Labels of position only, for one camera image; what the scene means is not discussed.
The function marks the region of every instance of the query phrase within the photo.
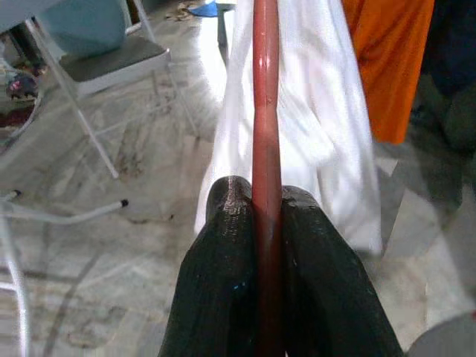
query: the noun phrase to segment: red rod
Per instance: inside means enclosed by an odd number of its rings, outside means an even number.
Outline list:
[[[257,356],[284,356],[281,274],[281,171],[277,127],[277,0],[254,0],[253,206],[258,259]]]

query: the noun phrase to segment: orange cloth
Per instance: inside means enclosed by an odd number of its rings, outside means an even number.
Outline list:
[[[434,0],[342,0],[373,135],[405,139]]]

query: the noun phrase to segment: white cloth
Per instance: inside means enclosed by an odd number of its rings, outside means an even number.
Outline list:
[[[345,240],[382,250],[380,201],[367,107],[338,0],[278,0],[280,81],[277,116],[283,185],[309,191]],[[211,185],[223,176],[251,181],[254,120],[253,0],[237,4],[228,81],[205,173],[196,234]]]

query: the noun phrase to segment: tiled floor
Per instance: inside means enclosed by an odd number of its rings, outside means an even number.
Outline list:
[[[144,79],[84,100],[99,128],[144,117],[103,137],[120,170],[112,181],[49,78],[38,119],[1,157],[0,189],[22,190],[23,205],[75,213],[131,202],[80,225],[11,221],[33,307],[34,356],[157,355],[225,87],[216,19],[169,22],[166,11],[152,24],[171,48],[200,140],[190,136],[166,76],[158,98]],[[164,108],[147,114],[156,103]],[[475,308],[476,201],[462,176],[465,160],[438,135],[412,127],[401,146],[376,144],[376,160],[387,250],[366,265],[408,348],[428,328]],[[0,292],[0,356],[16,356],[15,309],[13,296]]]

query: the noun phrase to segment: marble floor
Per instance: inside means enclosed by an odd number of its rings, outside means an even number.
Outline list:
[[[79,225],[10,221],[33,308],[34,356],[158,353],[226,81],[216,19],[165,21],[168,10],[154,12],[152,25],[171,49],[199,140],[165,75],[158,97],[150,78],[90,97],[82,105],[97,128],[142,118],[101,138],[120,171],[113,181],[46,77],[39,117],[0,159],[0,193],[23,191],[23,205],[67,214],[130,201]],[[435,324],[476,308],[476,199],[465,158],[437,133],[412,126],[403,145],[375,151],[386,252],[365,264],[407,349]],[[0,292],[0,356],[17,356],[16,339],[16,302]]]

